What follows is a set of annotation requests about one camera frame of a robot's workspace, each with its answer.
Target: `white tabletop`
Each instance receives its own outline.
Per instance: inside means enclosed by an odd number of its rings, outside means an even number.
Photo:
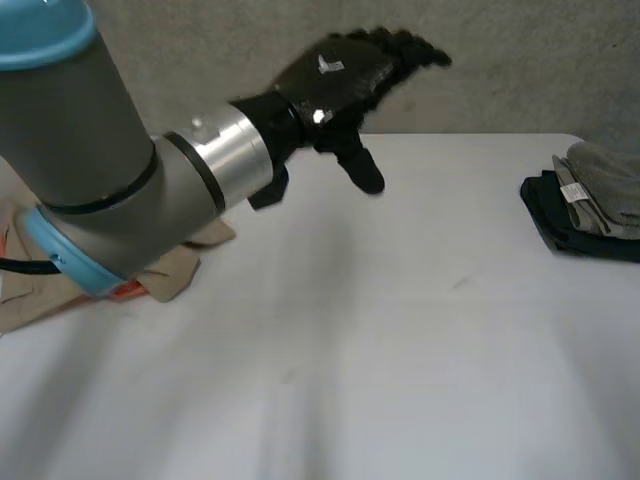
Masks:
[[[518,196],[577,140],[369,135],[378,199],[299,154],[177,301],[0,339],[0,478],[631,478],[640,268],[552,254]]]

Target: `gray wall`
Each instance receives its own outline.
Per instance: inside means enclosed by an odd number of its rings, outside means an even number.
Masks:
[[[256,92],[329,31],[384,24],[454,58],[375,132],[564,132],[640,150],[639,0],[90,0],[148,128]]]

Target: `folded gray shirt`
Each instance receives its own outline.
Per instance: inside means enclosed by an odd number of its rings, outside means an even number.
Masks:
[[[640,155],[581,142],[567,152],[566,165],[611,220],[640,227]]]
[[[566,158],[558,158],[554,155],[553,166],[561,187],[579,183],[567,167]],[[590,193],[586,189],[584,190],[588,198],[573,202],[567,201],[569,218],[576,230],[623,240],[640,240],[640,227],[616,223],[602,211]]]

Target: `silver metal cylinder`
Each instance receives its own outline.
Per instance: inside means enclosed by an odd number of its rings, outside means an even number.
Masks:
[[[273,165],[262,137],[251,121],[231,105],[194,118],[191,128],[178,133],[215,177],[226,208],[237,205],[273,180]]]

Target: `black ring band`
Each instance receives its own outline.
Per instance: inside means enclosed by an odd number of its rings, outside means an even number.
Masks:
[[[222,212],[224,212],[227,208],[224,194],[220,189],[220,185],[218,184],[216,177],[213,176],[213,173],[211,173],[211,170],[209,170],[209,167],[202,159],[200,154],[196,152],[196,149],[193,148],[193,146],[189,142],[187,142],[176,132],[166,133],[164,135],[164,138],[173,143],[173,145],[178,150],[180,150],[184,154],[184,156],[187,157],[187,159],[191,162],[193,168],[196,169],[196,172],[198,172],[200,178],[202,178],[202,181],[207,187],[211,198],[213,198],[213,203],[216,206],[218,215],[222,214]]]
[[[114,205],[123,202],[131,195],[138,193],[142,190],[151,177],[153,177],[154,173],[158,169],[158,157],[156,155],[156,147],[153,146],[153,154],[151,155],[151,160],[149,161],[149,165],[143,170],[138,178],[136,178],[133,183],[131,183],[126,188],[109,195],[108,197],[101,198],[100,200],[96,200],[95,202],[85,203],[84,205],[68,205],[68,206],[59,206],[59,205],[51,205],[49,203],[43,203],[45,207],[51,210],[54,213],[59,213],[61,215],[87,215],[90,213],[95,213],[100,210],[105,210],[107,208],[111,208]]]

